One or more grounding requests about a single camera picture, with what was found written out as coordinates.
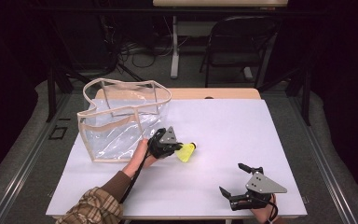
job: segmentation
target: table leg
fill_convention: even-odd
[[[171,78],[178,78],[179,69],[179,49],[178,49],[178,27],[176,16],[173,16],[172,32],[173,32],[173,55],[172,55],[172,67],[171,67]]]

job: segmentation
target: black curtain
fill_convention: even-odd
[[[324,100],[335,149],[358,183],[358,1],[334,29],[311,86]]]
[[[328,29],[327,44],[312,69],[311,90],[323,99],[333,145],[358,183],[358,1],[289,0],[288,7],[338,12]],[[300,65],[322,31],[323,21],[283,21],[265,82]]]
[[[47,78],[29,20],[18,2],[0,0],[0,163],[32,116],[35,86]]]

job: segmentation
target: white table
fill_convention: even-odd
[[[155,7],[286,7],[288,0],[153,0]],[[171,78],[178,78],[179,68],[179,35],[206,36],[211,32],[215,22],[184,21],[179,23],[176,16],[172,21],[172,67]]]
[[[141,172],[124,202],[126,219],[236,219],[250,211],[231,211],[219,186],[233,195],[246,192],[250,174],[238,163],[262,166],[265,175],[287,188],[278,194],[280,216],[307,214],[296,181],[263,100],[172,100],[167,126],[179,141],[197,142],[188,163],[175,155]],[[88,189],[103,185],[125,163],[95,163],[78,138],[55,190],[47,215],[62,216]]]

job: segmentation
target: clear plastic bag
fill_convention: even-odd
[[[89,109],[77,113],[92,161],[128,161],[142,138],[164,127],[171,92],[155,81],[98,78],[83,89]]]

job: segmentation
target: brown plaid shirt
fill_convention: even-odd
[[[100,188],[88,190],[77,205],[56,221],[61,223],[118,224],[123,215],[122,205]]]

